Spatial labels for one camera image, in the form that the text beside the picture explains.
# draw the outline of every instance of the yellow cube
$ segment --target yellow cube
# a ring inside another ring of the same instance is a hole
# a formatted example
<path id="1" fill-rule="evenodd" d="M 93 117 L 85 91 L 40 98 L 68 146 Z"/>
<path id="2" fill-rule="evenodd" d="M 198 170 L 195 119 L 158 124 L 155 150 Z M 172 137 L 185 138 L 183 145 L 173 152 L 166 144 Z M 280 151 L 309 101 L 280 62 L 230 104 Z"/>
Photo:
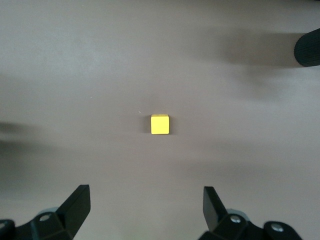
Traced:
<path id="1" fill-rule="evenodd" d="M 167 114 L 151 115 L 151 134 L 169 134 L 169 116 Z"/>

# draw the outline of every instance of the gray surface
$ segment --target gray surface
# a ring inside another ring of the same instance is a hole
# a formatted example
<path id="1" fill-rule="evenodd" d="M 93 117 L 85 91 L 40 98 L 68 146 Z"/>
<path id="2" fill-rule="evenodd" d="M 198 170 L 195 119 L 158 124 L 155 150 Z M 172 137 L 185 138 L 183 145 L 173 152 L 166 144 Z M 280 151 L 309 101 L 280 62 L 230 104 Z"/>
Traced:
<path id="1" fill-rule="evenodd" d="M 195 240 L 203 186 L 258 226 L 319 239 L 320 68 L 293 47 L 312 0 L 0 4 L 0 218 L 90 184 L 78 240 Z M 151 135 L 151 114 L 171 135 Z"/>

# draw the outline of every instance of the silver screw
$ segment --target silver screw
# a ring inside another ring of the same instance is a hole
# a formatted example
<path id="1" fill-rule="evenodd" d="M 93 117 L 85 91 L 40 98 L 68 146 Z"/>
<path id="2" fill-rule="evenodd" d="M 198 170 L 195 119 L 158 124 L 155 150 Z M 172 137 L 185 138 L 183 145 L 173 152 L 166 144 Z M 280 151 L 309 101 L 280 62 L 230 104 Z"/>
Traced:
<path id="1" fill-rule="evenodd" d="M 277 223 L 272 223 L 271 224 L 271 228 L 273 230 L 275 230 L 276 232 L 283 232 L 284 231 L 284 228 L 280 225 L 280 224 L 277 224 Z"/>
<path id="2" fill-rule="evenodd" d="M 49 218 L 50 218 L 50 214 L 43 215 L 42 217 L 40 217 L 39 221 L 44 222 L 44 221 L 47 221 Z"/>
<path id="3" fill-rule="evenodd" d="M 236 223 L 236 224 L 241 223 L 240 217 L 238 217 L 238 216 L 236 216 L 236 215 L 232 215 L 232 216 L 230 217 L 230 219 L 231 219 L 232 222 L 234 222 L 234 223 Z"/>

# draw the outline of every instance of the black cylinder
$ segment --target black cylinder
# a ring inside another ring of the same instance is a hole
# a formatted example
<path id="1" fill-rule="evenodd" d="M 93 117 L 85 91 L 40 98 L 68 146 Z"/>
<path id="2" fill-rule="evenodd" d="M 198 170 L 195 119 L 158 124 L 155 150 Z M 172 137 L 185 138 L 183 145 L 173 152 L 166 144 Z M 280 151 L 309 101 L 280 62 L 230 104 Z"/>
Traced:
<path id="1" fill-rule="evenodd" d="M 296 42 L 294 57 L 304 67 L 320 65 L 320 28 L 303 35 Z"/>

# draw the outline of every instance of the black metal bracket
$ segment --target black metal bracket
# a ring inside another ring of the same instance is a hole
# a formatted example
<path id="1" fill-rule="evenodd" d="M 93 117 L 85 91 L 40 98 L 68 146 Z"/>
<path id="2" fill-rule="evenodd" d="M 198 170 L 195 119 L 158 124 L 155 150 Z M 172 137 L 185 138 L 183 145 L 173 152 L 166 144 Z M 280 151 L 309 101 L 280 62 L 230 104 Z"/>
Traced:
<path id="1" fill-rule="evenodd" d="M 203 190 L 203 214 L 209 231 L 199 240 L 302 240 L 289 225 L 268 221 L 263 229 L 239 214 L 230 214 L 213 187 Z"/>
<path id="2" fill-rule="evenodd" d="M 80 185 L 55 212 L 41 213 L 18 227 L 12 220 L 0 220 L 0 239 L 72 240 L 90 208 L 89 185 Z"/>

